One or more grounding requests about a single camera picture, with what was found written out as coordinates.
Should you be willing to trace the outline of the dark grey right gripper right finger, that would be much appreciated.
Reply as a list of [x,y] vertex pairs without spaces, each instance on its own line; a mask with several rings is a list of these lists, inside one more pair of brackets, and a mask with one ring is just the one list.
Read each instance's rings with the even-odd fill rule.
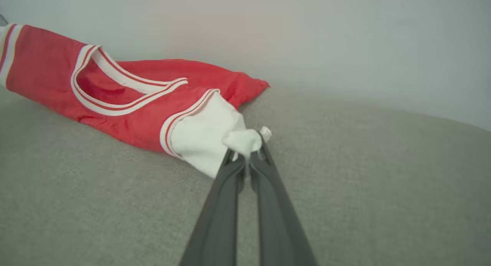
[[249,159],[257,195],[260,266],[318,266],[265,140]]

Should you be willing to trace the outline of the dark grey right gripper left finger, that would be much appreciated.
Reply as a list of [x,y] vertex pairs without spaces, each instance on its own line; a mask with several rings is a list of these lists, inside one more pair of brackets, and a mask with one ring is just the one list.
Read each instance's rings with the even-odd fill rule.
[[195,224],[179,266],[236,266],[238,196],[246,161],[228,149]]

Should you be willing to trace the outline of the red white jersey garment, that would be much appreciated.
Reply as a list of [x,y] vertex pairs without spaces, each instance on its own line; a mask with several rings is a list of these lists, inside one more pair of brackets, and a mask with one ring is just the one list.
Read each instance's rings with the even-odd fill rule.
[[0,28],[0,85],[126,144],[216,177],[228,149],[248,157],[262,135],[239,107],[269,84],[199,61],[119,61],[46,29]]

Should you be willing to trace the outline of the grey fabric sofa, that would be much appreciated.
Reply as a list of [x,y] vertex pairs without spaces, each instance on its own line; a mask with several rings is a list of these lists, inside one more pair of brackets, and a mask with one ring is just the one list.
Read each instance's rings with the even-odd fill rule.
[[[269,89],[242,107],[320,265],[491,266],[491,133]],[[0,266],[179,264],[212,180],[0,89]]]

